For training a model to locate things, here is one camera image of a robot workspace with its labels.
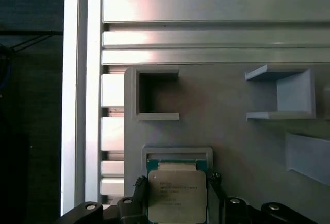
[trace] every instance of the gray plastic tray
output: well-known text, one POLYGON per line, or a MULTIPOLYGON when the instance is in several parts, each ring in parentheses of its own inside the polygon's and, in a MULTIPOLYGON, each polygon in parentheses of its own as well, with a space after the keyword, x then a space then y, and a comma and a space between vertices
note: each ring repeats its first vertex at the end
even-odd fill
POLYGON ((135 70, 167 70, 169 66, 136 66, 125 73, 125 195, 145 173, 144 146, 210 146, 213 167, 223 175, 228 195, 260 208, 281 202, 319 224, 330 223, 330 187, 295 171, 287 171, 285 133, 328 138, 324 119, 324 87, 330 64, 294 64, 315 75, 316 119, 246 120, 246 113, 276 111, 276 82, 247 82, 245 72, 261 64, 176 65, 177 81, 155 81, 148 96, 154 113, 179 113, 180 120, 135 118, 135 70))

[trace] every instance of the dark background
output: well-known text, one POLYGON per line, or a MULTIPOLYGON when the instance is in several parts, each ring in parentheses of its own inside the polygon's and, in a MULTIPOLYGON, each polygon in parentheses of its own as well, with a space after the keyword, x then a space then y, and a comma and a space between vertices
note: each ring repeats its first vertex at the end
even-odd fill
MULTIPOLYGON (((0 0, 0 30, 63 31, 63 8, 64 0, 0 0)), ((0 36, 0 43, 12 46, 29 38, 0 36)), ((63 36, 56 36, 17 53, 9 85, 0 92, 0 109, 14 133, 29 140, 28 161, 15 150, 2 151, 7 163, 18 165, 12 172, 17 177, 3 176, 20 187, 3 190, 14 196, 18 210, 26 205, 25 223, 51 223, 60 213, 62 44, 63 36), (26 164, 27 186, 21 171, 26 164), (26 187, 25 203, 19 194, 26 187)))

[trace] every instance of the metal frame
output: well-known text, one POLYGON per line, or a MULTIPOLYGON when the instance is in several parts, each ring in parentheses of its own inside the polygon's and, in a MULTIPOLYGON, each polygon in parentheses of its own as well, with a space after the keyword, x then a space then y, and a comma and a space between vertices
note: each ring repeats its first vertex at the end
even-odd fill
POLYGON ((88 0, 85 200, 100 202, 102 0, 88 0))
POLYGON ((85 199, 87 0, 64 1, 61 215, 85 199))
MULTIPOLYGON (((297 0, 300 7, 291 8, 285 1, 251 0, 249 9, 241 3, 245 0, 232 0, 233 5, 216 0, 218 9, 224 8, 221 17, 204 5, 208 0, 184 0, 189 10, 184 13, 176 0, 106 1, 65 0, 61 214, 82 201, 100 201, 102 182, 111 184, 101 178, 101 136, 110 132, 113 141, 122 141, 111 124, 104 130, 103 124, 122 122, 117 106, 122 98, 109 98, 123 84, 111 73, 123 73, 123 65, 330 62, 330 13, 319 1, 297 0), (282 9, 270 10, 268 1, 282 9), (200 6, 211 12, 196 12, 200 6), (103 24, 104 10, 111 26, 103 24), (103 68, 109 74, 102 76, 103 68), (101 108, 118 113, 102 118, 101 108)), ((121 148, 118 142, 114 150, 105 149, 107 159, 122 159, 121 148)))

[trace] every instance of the black cable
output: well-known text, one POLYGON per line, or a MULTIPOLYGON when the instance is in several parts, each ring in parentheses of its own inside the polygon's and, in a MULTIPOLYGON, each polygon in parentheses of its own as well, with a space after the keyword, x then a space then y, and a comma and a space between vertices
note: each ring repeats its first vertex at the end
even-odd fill
POLYGON ((63 36, 62 31, 0 30, 0 36, 63 36))
POLYGON ((28 42, 32 42, 32 41, 34 41, 34 40, 37 40, 37 39, 39 39, 39 38, 41 38, 41 37, 43 37, 43 36, 44 36, 44 35, 40 35, 40 36, 37 36, 37 37, 33 37, 33 38, 29 39, 29 40, 26 40, 25 42, 21 42, 21 43, 19 43, 19 44, 16 44, 16 45, 10 47, 10 48, 11 48, 13 51, 15 51, 15 48, 16 48, 16 47, 21 46, 21 45, 23 45, 23 44, 25 44, 25 43, 28 43, 28 42))
POLYGON ((17 53, 18 51, 22 51, 22 50, 24 50, 24 49, 27 49, 28 47, 31 47, 31 46, 33 46, 33 45, 39 43, 39 42, 42 42, 42 41, 44 41, 44 40, 47 40, 48 38, 50 38, 50 37, 52 37, 52 36, 53 36, 53 35, 46 36, 45 38, 40 39, 40 40, 38 40, 38 41, 36 41, 36 42, 33 42, 33 43, 29 44, 28 46, 22 47, 22 48, 20 48, 20 49, 18 49, 18 50, 13 49, 13 52, 14 52, 14 53, 17 53))

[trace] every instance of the screw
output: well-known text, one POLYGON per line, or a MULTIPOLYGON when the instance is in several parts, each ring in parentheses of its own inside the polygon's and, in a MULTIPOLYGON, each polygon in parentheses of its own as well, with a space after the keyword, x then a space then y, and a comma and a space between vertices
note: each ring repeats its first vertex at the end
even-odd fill
POLYGON ((230 201, 231 201, 231 203, 233 203, 233 204, 238 204, 238 203, 240 203, 240 201, 239 201, 238 199, 236 199, 236 198, 232 198, 230 201))
POLYGON ((90 205, 87 205, 87 206, 86 206, 86 209, 87 209, 87 210, 93 210, 94 208, 96 208, 96 206, 93 205, 93 204, 90 204, 90 205))
POLYGON ((275 205, 275 204, 270 204, 268 206, 271 210, 279 210, 279 206, 275 205))

